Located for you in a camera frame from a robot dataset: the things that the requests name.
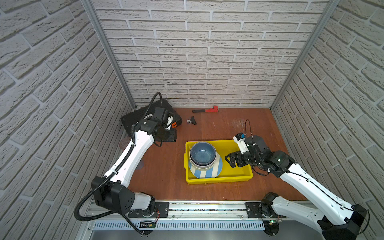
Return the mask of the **pink translucent cup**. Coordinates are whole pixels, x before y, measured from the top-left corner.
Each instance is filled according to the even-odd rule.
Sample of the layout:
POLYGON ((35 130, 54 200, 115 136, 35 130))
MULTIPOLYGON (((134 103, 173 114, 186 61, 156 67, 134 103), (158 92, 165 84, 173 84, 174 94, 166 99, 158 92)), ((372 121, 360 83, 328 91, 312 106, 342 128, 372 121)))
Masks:
POLYGON ((119 142, 119 148, 124 151, 127 148, 127 146, 129 145, 130 141, 131 141, 130 137, 126 137, 126 138, 122 139, 119 142))

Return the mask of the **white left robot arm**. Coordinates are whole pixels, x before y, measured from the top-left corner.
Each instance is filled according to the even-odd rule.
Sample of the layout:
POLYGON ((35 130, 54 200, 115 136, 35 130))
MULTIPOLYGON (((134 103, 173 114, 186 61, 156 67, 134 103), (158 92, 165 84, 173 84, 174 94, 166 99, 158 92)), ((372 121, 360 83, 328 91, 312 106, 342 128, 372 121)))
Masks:
POLYGON ((131 140, 122 155, 103 177, 95 177, 92 181, 92 195, 97 206, 120 215, 138 210, 151 216, 156 211, 153 196, 134 193, 129 185, 144 154, 155 142, 161 145, 176 141, 173 120, 174 115, 169 110, 156 107, 151 116, 132 125, 131 140))

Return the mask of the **translucent purple bowl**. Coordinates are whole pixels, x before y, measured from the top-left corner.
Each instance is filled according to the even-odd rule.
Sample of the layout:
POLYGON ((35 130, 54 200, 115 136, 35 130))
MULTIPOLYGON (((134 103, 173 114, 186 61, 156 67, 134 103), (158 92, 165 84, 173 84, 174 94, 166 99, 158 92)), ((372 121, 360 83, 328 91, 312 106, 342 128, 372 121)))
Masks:
POLYGON ((200 164, 200 163, 195 163, 193 160, 189 160, 189 164, 191 164, 191 166, 193 166, 196 169, 207 170, 214 166, 215 161, 212 161, 209 164, 200 164))

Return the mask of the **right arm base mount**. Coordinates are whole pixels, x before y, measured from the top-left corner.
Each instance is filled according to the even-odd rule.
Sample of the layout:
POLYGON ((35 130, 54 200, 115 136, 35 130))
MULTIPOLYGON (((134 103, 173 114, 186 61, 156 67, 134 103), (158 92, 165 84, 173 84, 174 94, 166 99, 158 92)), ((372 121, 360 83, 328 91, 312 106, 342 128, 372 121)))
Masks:
POLYGON ((246 202, 246 211, 248 218, 267 218, 267 219, 277 219, 277 218, 286 218, 286 216, 281 216, 276 214, 270 204, 261 203, 261 202, 246 202))

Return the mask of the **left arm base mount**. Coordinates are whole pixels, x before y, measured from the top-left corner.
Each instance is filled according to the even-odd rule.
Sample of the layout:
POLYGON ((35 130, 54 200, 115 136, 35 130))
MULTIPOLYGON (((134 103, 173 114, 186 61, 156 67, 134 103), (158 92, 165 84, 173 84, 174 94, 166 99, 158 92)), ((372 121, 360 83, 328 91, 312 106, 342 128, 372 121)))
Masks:
POLYGON ((154 211, 150 210, 134 210, 128 213, 129 218, 167 218, 170 209, 170 202, 159 202, 156 201, 153 204, 154 211))

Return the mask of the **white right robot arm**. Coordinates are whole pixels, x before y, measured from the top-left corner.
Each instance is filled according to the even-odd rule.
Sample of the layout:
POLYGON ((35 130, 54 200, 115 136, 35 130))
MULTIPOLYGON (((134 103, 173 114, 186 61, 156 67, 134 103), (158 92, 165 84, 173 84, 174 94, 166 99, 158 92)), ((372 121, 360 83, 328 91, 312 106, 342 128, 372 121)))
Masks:
POLYGON ((259 204, 263 217, 288 217, 320 232, 326 240, 355 240, 366 230, 370 222, 368 210, 333 194, 291 156, 283 151, 272 152, 256 135, 239 133, 233 139, 239 150, 225 157, 231 167, 257 167, 288 183, 315 205, 309 208, 269 192, 259 204))

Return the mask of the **dark blue ceramic bowl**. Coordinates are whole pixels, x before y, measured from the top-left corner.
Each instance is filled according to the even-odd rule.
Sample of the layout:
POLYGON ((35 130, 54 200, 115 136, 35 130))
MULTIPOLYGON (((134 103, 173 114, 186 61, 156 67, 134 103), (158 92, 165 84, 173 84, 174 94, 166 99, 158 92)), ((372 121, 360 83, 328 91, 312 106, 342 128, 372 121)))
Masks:
POLYGON ((190 149, 190 158, 195 163, 209 164, 216 157, 216 149, 208 142, 198 142, 190 149))

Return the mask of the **blue translucent cup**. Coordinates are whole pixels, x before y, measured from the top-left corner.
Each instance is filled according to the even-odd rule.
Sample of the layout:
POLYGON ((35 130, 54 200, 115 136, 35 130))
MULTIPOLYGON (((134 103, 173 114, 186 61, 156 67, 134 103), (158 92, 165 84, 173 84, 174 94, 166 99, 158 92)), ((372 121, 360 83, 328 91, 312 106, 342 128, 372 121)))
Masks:
POLYGON ((140 162, 138 163, 136 170, 140 170, 145 166, 144 160, 141 159, 140 162))

